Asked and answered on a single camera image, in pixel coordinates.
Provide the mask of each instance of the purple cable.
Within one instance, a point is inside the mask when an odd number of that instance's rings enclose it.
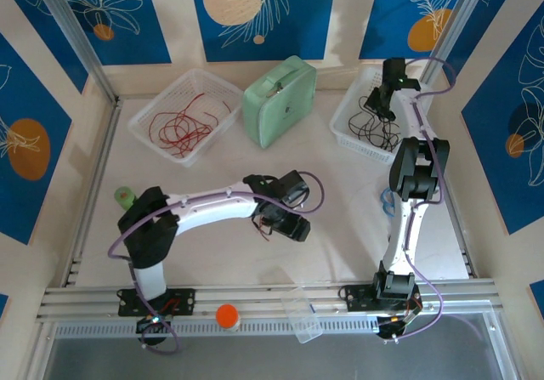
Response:
[[[451,66],[451,64],[449,64],[447,61],[444,61],[444,60],[441,60],[441,59],[437,59],[436,57],[421,57],[419,59],[414,59],[412,61],[409,61],[408,63],[406,63],[406,65],[410,65],[416,61],[422,61],[422,60],[432,60],[432,61],[438,61],[439,63],[443,64],[445,67],[447,67],[447,69],[451,72],[452,74],[452,78],[453,78],[453,81],[451,82],[451,85],[447,88],[447,89],[444,89],[444,90],[441,90],[441,91],[429,91],[427,93],[421,93],[421,94],[418,94],[416,96],[416,101],[412,102],[411,106],[412,108],[414,109],[414,112],[416,113],[416,117],[417,117],[417,121],[419,122],[419,126],[422,128],[422,134],[423,134],[423,137],[425,137],[425,140],[427,141],[427,145],[429,147],[429,150],[431,152],[431,157],[433,158],[433,162],[436,163],[436,173],[438,175],[438,180],[439,180],[439,192],[440,192],[440,197],[437,201],[432,201],[432,200],[427,200],[427,201],[422,201],[421,203],[418,203],[416,204],[413,208],[412,208],[412,211],[411,211],[411,214],[410,214],[410,219],[408,220],[408,225],[406,227],[406,237],[405,237],[405,257],[406,257],[406,261],[408,262],[408,264],[410,265],[410,267],[413,269],[414,273],[423,281],[425,282],[435,293],[436,293],[436,296],[439,298],[439,312],[436,314],[436,316],[425,326],[423,327],[420,327],[419,329],[415,330],[414,332],[410,332],[410,333],[406,333],[405,335],[402,335],[402,336],[398,336],[396,339],[388,339],[387,342],[391,342],[391,341],[394,341],[394,340],[399,340],[399,339],[404,339],[405,337],[410,337],[410,336],[413,336],[413,335],[416,335],[418,333],[421,333],[423,331],[426,331],[429,327],[431,327],[432,325],[434,325],[439,319],[440,317],[442,316],[442,313],[444,311],[444,298],[442,297],[442,294],[440,293],[440,291],[438,290],[438,288],[436,286],[434,286],[426,277],[425,275],[423,275],[417,268],[416,266],[410,261],[410,257],[408,256],[408,250],[410,249],[410,237],[411,237],[411,229],[412,229],[412,226],[414,224],[414,219],[415,219],[415,210],[424,205],[424,204],[441,204],[444,202],[444,199],[445,199],[445,181],[444,181],[444,174],[442,173],[442,169],[440,168],[440,165],[439,165],[439,160],[438,160],[438,156],[436,154],[436,150],[434,149],[434,145],[433,145],[433,141],[430,139],[430,137],[428,136],[428,133],[427,131],[423,128],[425,126],[425,123],[423,122],[423,118],[422,118],[422,114],[421,112],[419,111],[419,108],[417,106],[417,101],[422,98],[422,97],[426,97],[426,96],[429,96],[429,95],[441,95],[441,94],[446,94],[448,93],[449,91],[451,91],[452,88],[455,87],[456,85],[456,79],[457,79],[457,76],[456,76],[456,71],[455,69]]]
[[[319,180],[319,178],[317,176],[315,176],[313,173],[311,172],[305,172],[305,171],[302,171],[302,172],[298,172],[299,174],[305,174],[307,176],[310,176],[310,178],[312,178],[313,180],[315,180],[315,182],[317,182],[317,184],[319,185],[320,187],[320,194],[321,194],[321,197],[320,197],[320,202],[317,204],[317,206],[315,206],[314,208],[312,208],[311,210],[294,210],[293,208],[290,208],[288,206],[286,206],[285,204],[279,202],[279,201],[276,201],[274,199],[271,199],[270,197],[267,197],[267,196],[262,196],[262,195],[258,195],[256,193],[250,193],[250,192],[247,192],[247,191],[232,191],[230,194],[231,195],[237,195],[237,196],[244,196],[244,197],[252,197],[252,198],[255,198],[255,199],[260,199],[260,200],[264,200],[264,201],[267,201],[269,203],[272,203],[274,205],[276,205],[277,207],[283,209],[283,210],[287,210],[288,212],[290,213],[294,213],[294,214],[299,214],[299,215],[304,215],[304,214],[312,214],[312,213],[315,213],[317,212],[321,206],[323,206],[323,203],[325,201],[325,187],[323,186],[323,183],[321,182],[321,180]],[[174,342],[176,343],[176,347],[175,349],[173,350],[158,350],[158,349],[154,349],[154,348],[147,348],[145,347],[147,350],[149,350],[150,352],[153,352],[155,354],[175,354],[175,353],[178,353],[179,350],[181,349],[181,344],[180,344],[180,341],[179,341],[179,336],[176,334],[176,332],[172,329],[172,327],[170,325],[168,325],[168,323],[166,321],[164,321],[162,319],[162,317],[159,315],[159,313],[150,305],[149,302],[147,302],[147,300],[145,300],[145,297],[144,297],[144,294],[142,293],[142,290],[138,284],[138,280],[136,279],[136,274],[134,273],[134,267],[133,267],[133,263],[132,263],[132,259],[130,257],[127,257],[125,255],[117,255],[117,254],[114,254],[114,251],[121,245],[122,242],[124,242],[127,237],[129,237],[134,231],[136,231],[137,229],[139,229],[142,225],[144,225],[145,223],[147,223],[148,221],[152,220],[154,217],[157,217],[157,216],[160,216],[161,214],[163,213],[166,213],[166,212],[169,212],[171,210],[173,210],[174,208],[177,208],[177,207],[181,207],[183,205],[187,205],[187,204],[190,204],[190,203],[196,203],[196,202],[199,202],[199,201],[205,201],[205,200],[209,200],[209,199],[214,199],[214,198],[222,198],[222,197],[225,197],[227,195],[226,192],[219,192],[219,193],[212,193],[212,194],[209,194],[209,195],[204,195],[204,196],[197,196],[197,197],[191,197],[190,198],[190,201],[187,201],[185,204],[183,204],[181,201],[178,201],[174,204],[171,204],[169,206],[165,206],[163,208],[160,208],[158,210],[155,210],[153,213],[150,213],[148,214],[147,216],[143,217],[141,220],[139,220],[137,223],[134,223],[133,225],[130,226],[130,228],[128,228],[124,233],[122,233],[119,238],[117,238],[113,244],[111,244],[111,247],[110,249],[108,250],[108,257],[109,258],[112,258],[112,259],[122,259],[124,261],[127,261],[128,262],[128,270],[130,271],[130,276],[133,280],[133,284],[134,284],[134,289],[136,290],[136,293],[138,294],[138,297],[140,298],[140,300],[142,301],[142,303],[144,304],[144,306],[147,308],[147,310],[150,311],[150,313],[156,317],[157,319],[159,319],[159,321],[161,322],[161,324],[166,328],[166,330],[172,334],[173,336],[173,339],[174,339]],[[142,342],[142,345],[146,346],[145,343],[144,343],[144,340],[145,340],[145,331],[144,333],[142,333],[142,338],[141,338],[141,342]]]

